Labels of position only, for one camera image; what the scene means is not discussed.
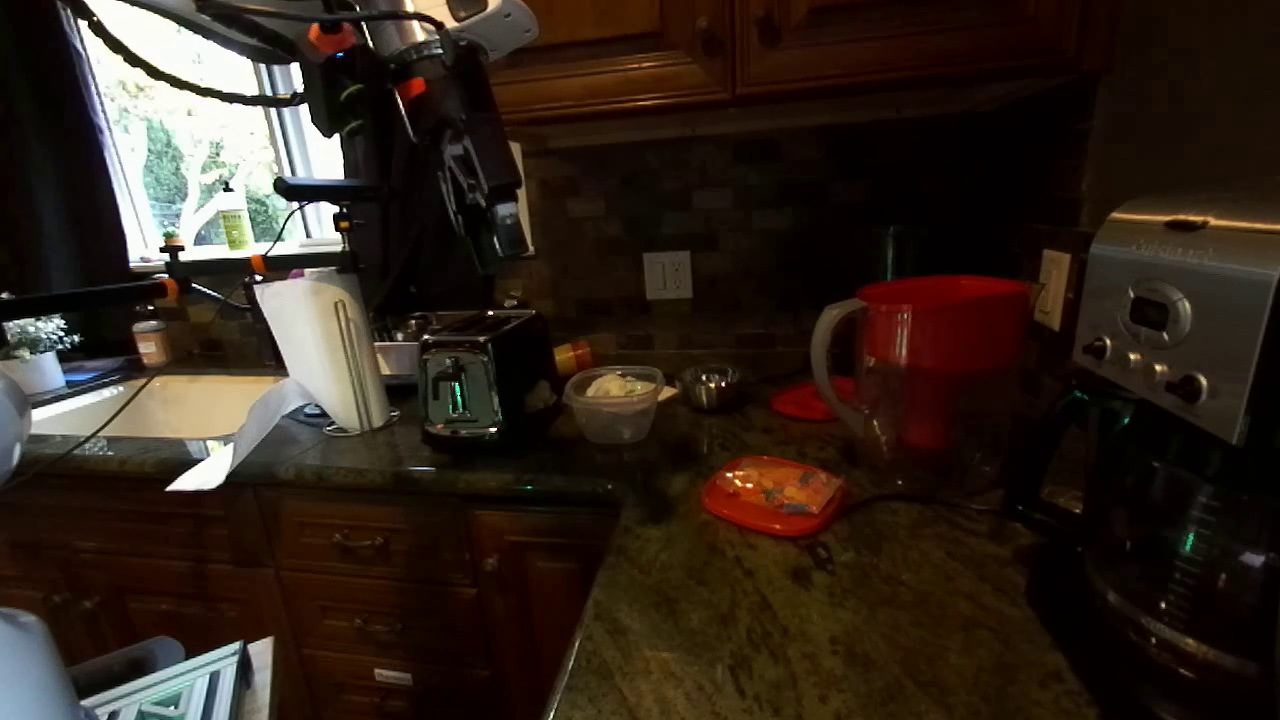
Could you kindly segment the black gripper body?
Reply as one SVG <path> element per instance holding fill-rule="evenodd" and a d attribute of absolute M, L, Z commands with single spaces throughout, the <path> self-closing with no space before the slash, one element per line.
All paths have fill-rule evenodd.
<path fill-rule="evenodd" d="M 357 204 L 353 255 L 370 298 L 484 295 L 533 238 L 520 169 L 474 42 L 329 49 L 309 68 L 309 110 L 340 138 L 340 204 Z"/>

